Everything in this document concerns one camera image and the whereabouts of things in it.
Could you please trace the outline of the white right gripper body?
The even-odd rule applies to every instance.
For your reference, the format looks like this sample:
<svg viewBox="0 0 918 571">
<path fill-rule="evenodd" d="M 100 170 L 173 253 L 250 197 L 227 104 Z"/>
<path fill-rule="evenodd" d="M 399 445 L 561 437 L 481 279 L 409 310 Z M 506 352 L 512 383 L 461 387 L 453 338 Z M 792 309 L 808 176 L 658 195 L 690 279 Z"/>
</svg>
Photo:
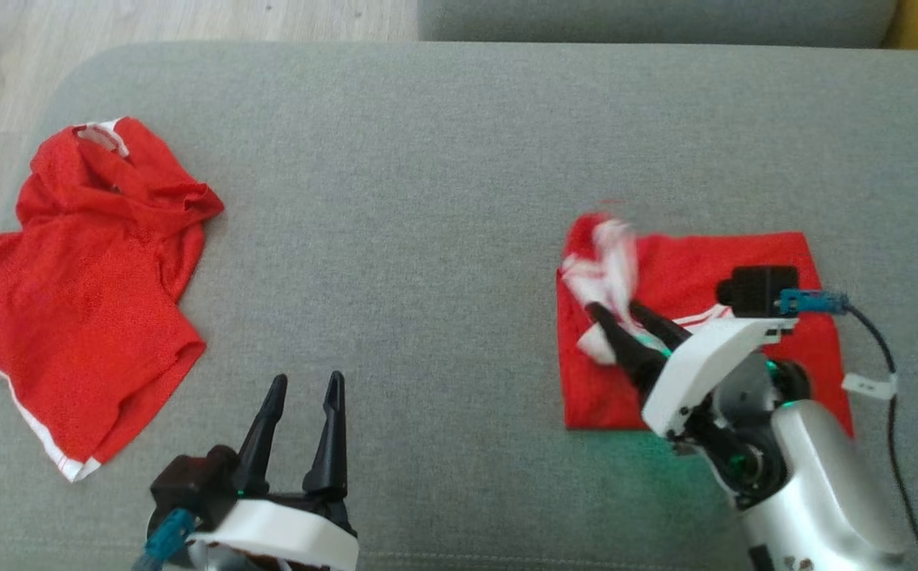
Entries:
<svg viewBox="0 0 918 571">
<path fill-rule="evenodd" d="M 641 409 L 652 433 L 680 436 L 710 399 L 720 425 L 773 411 L 782 397 L 761 348 L 779 343 L 796 319 L 728 318 L 706 323 L 672 351 Z"/>
</svg>

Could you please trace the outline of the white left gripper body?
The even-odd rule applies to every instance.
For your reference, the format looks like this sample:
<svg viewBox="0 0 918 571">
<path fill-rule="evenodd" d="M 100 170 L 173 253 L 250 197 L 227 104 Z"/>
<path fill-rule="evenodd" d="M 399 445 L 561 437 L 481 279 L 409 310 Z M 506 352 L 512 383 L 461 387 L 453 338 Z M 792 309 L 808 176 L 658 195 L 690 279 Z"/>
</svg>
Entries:
<svg viewBox="0 0 918 571">
<path fill-rule="evenodd" d="M 196 527 L 185 541 L 193 571 L 355 571 L 358 534 L 346 499 L 275 494 L 239 496 L 213 531 Z"/>
</svg>

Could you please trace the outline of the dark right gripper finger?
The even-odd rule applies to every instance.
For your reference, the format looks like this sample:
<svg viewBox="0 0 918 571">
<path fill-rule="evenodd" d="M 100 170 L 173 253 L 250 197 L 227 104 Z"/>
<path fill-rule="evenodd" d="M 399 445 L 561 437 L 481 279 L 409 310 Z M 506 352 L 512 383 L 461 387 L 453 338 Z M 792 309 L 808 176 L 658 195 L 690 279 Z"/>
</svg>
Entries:
<svg viewBox="0 0 918 571">
<path fill-rule="evenodd" d="M 614 353 L 614 361 L 636 389 L 652 389 L 662 373 L 667 357 L 647 347 L 616 321 L 615 315 L 599 303 L 590 303 L 588 312 Z"/>
<path fill-rule="evenodd" d="M 646 330 L 648 334 L 666 347 L 667 351 L 675 351 L 680 344 L 691 337 L 691 333 L 683 326 L 660 315 L 642 303 L 632 303 L 632 318 Z"/>
</svg>

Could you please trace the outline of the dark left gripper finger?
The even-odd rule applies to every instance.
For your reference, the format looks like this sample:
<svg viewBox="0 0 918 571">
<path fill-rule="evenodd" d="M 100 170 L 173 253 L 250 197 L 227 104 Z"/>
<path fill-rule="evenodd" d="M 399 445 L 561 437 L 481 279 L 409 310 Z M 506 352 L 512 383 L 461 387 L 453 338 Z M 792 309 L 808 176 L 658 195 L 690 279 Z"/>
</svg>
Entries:
<svg viewBox="0 0 918 571">
<path fill-rule="evenodd" d="M 304 475 L 303 490 L 328 501 L 347 496 L 346 379 L 333 371 L 323 401 L 325 424 L 311 469 Z"/>
<path fill-rule="evenodd" d="M 272 440 L 282 413 L 289 379 L 278 374 L 268 388 L 266 398 L 240 447 L 239 464 L 233 483 L 240 496 L 264 496 L 270 490 L 266 475 L 270 466 Z"/>
</svg>

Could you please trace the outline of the red Bulls basketball jersey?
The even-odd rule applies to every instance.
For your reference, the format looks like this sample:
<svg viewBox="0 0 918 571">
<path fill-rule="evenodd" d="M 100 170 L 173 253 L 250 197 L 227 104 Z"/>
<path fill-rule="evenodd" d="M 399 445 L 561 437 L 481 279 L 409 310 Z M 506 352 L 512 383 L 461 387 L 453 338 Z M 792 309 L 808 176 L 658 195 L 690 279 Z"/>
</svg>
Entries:
<svg viewBox="0 0 918 571">
<path fill-rule="evenodd" d="M 609 343 L 587 310 L 607 307 L 620 325 L 655 346 L 651 328 L 629 317 L 638 300 L 691 333 L 739 316 L 717 299 L 717 286 L 739 267 L 793 266 L 800 289 L 819 289 L 812 254 L 800 232 L 736 237 L 637 237 L 605 213 L 579 217 L 565 235 L 557 271 L 558 369 L 568 430 L 646 429 L 641 397 L 618 369 Z"/>
</svg>

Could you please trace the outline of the red shorts with white stripe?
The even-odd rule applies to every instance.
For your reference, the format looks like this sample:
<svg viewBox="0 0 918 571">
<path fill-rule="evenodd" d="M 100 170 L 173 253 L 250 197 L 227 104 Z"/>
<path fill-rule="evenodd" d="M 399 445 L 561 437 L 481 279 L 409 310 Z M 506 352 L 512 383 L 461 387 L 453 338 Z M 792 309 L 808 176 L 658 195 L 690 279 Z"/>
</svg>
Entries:
<svg viewBox="0 0 918 571">
<path fill-rule="evenodd" d="M 69 483 L 136 440 L 205 352 L 179 303 L 223 211 L 137 118 L 38 146 L 0 232 L 0 377 Z"/>
</svg>

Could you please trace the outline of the grey sofa seat cushion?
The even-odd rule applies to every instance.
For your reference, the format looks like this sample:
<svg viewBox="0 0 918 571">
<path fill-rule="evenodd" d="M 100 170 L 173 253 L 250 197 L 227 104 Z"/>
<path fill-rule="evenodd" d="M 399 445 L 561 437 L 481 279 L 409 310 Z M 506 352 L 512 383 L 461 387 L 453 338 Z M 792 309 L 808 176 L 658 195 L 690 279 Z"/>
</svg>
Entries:
<svg viewBox="0 0 918 571">
<path fill-rule="evenodd" d="M 67 483 L 0 379 L 0 571 L 129 571 L 152 478 L 240 444 L 291 391 L 275 490 L 300 487 L 346 376 L 361 569 L 746 569 L 699 458 L 566 431 L 556 270 L 580 213 L 642 232 L 804 232 L 900 369 L 918 515 L 918 52 L 694 44 L 175 43 L 60 84 L 37 145 L 130 115 L 226 211 L 182 300 L 208 350 L 132 445 Z"/>
</svg>

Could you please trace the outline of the grey sofa section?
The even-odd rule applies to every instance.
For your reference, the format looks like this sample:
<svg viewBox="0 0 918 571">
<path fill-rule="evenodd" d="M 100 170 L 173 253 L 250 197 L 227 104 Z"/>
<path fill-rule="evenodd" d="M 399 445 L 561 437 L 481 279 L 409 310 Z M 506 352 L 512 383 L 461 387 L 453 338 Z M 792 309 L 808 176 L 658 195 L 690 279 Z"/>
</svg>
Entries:
<svg viewBox="0 0 918 571">
<path fill-rule="evenodd" d="M 426 42 L 876 48 L 898 0 L 418 0 Z"/>
</svg>

